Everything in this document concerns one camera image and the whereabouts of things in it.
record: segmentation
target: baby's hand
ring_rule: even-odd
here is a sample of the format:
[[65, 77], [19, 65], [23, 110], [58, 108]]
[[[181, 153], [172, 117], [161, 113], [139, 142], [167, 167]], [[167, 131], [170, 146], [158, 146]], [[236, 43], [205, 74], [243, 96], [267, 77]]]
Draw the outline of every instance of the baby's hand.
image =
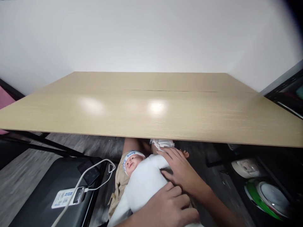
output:
[[183, 153], [183, 155], [184, 155], [185, 158], [189, 157], [189, 153], [188, 152], [186, 152], [185, 150], [182, 151], [181, 149], [180, 149], [180, 151]]

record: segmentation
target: charging cable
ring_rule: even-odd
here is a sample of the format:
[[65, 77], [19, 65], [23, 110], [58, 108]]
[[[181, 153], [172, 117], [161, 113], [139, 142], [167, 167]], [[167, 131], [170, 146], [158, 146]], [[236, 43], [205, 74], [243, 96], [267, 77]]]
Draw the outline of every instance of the charging cable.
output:
[[[70, 201], [72, 200], [72, 197], [74, 196], [74, 194], [75, 194], [75, 192], [76, 192], [76, 190], [77, 190], [77, 188], [78, 188], [78, 186], [79, 186], [79, 184], [80, 184], [82, 178], [83, 178], [84, 175], [87, 173], [87, 171], [89, 171], [90, 169], [92, 169], [93, 167], [99, 165], [100, 163], [102, 163], [102, 162], [104, 162], [104, 161], [109, 161], [109, 162], [110, 162], [110, 165], [113, 166], [113, 169], [112, 169], [111, 171], [110, 171], [110, 167], [108, 167], [108, 168], [109, 168], [109, 169], [108, 169], [108, 172], [110, 173], [110, 177], [111, 177], [111, 174], [112, 174], [113, 171], [116, 169], [116, 167], [115, 167], [114, 163], [113, 163], [111, 160], [109, 160], [109, 159], [103, 159], [102, 161], [98, 162], [97, 164], [95, 164], [95, 165], [89, 167], [87, 170], [85, 170], [84, 173], [81, 175], [81, 177], [80, 177], [80, 179], [79, 179], [79, 181], [78, 181], [78, 183], [77, 183], [77, 185], [76, 185], [76, 187], [75, 187], [75, 189], [74, 189], [72, 195], [71, 195], [70, 198], [68, 199], [66, 206], [64, 207], [63, 211], [59, 214], [59, 216], [58, 216], [57, 219], [54, 221], [54, 223], [52, 224], [51, 227], [55, 227], [55, 226], [58, 224], [58, 222], [60, 221], [60, 219], [62, 218], [62, 216], [64, 215], [64, 213], [66, 212], [66, 210], [67, 210], [67, 208], [68, 208], [68, 206], [69, 206], [69, 203], [70, 203]], [[102, 185], [100, 185], [100, 186], [97, 187], [96, 189], [85, 189], [84, 192], [97, 190], [97, 189], [99, 189]]]

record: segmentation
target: person's hand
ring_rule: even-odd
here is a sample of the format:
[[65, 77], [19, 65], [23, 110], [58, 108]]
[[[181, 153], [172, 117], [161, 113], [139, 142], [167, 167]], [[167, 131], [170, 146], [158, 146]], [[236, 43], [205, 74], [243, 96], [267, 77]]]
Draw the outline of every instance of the person's hand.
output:
[[174, 147], [161, 149], [165, 152], [157, 153], [166, 159], [173, 171], [173, 175], [166, 171], [161, 171], [162, 174], [174, 185], [179, 185], [190, 195], [196, 197], [196, 193], [202, 190], [205, 192], [205, 197], [207, 197], [207, 193], [211, 191], [211, 188], [200, 178], [183, 153]]
[[168, 182], [138, 212], [134, 213], [132, 226], [184, 227], [198, 223], [199, 213], [188, 208], [190, 199], [179, 186]]

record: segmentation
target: wooden table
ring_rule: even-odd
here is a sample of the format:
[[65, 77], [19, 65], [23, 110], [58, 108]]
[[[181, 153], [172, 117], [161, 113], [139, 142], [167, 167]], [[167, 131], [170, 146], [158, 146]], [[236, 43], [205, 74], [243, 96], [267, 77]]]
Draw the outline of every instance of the wooden table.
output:
[[74, 72], [0, 110], [0, 128], [303, 147], [303, 121], [226, 73]]

